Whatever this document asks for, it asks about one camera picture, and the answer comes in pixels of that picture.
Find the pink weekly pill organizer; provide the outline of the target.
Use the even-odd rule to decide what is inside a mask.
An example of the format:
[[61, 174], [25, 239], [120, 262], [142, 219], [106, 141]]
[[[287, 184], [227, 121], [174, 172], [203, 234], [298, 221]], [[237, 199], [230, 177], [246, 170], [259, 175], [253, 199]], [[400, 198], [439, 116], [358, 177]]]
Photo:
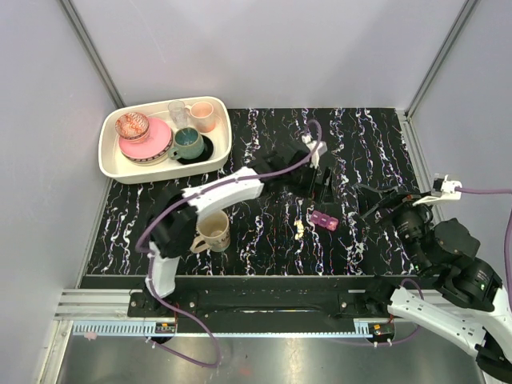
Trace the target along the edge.
[[316, 226], [327, 229], [328, 231], [334, 232], [338, 228], [339, 220], [335, 217], [329, 216], [328, 214], [314, 210], [311, 213], [310, 220]]

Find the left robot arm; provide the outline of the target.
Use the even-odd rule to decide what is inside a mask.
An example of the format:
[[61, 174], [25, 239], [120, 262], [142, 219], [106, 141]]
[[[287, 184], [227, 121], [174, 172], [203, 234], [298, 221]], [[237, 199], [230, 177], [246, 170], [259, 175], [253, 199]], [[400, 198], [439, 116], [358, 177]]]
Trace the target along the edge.
[[179, 257], [192, 243], [197, 224], [207, 217], [284, 190], [301, 198], [320, 197], [323, 187], [330, 188], [328, 174], [321, 182], [317, 180], [325, 152], [324, 141], [312, 141], [289, 157], [273, 152], [219, 180], [163, 193], [136, 243], [136, 250], [150, 261], [145, 308], [157, 317], [171, 311]]

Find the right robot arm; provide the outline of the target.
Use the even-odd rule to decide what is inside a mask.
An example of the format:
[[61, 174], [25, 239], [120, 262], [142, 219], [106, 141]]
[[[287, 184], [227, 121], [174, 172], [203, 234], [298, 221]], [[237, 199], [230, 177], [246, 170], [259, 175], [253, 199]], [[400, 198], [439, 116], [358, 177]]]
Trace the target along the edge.
[[355, 185], [361, 219], [391, 225], [419, 277], [434, 277], [434, 289], [470, 318], [451, 314], [407, 288], [376, 276], [360, 301], [373, 317], [387, 312], [416, 323], [452, 342], [489, 376], [511, 381], [510, 285], [478, 258], [480, 242], [456, 218], [432, 223], [432, 207], [460, 200], [464, 188], [448, 177], [436, 178], [428, 192], [393, 187], [377, 190]]

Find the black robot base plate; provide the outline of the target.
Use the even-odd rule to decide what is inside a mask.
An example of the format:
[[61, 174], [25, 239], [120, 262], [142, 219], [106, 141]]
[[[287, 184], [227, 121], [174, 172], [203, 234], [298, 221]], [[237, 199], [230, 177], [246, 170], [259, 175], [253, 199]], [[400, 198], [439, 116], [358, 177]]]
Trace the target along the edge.
[[354, 330], [354, 320], [386, 318], [398, 278], [185, 277], [163, 304], [148, 289], [130, 293], [131, 318], [176, 319], [181, 333], [312, 334]]

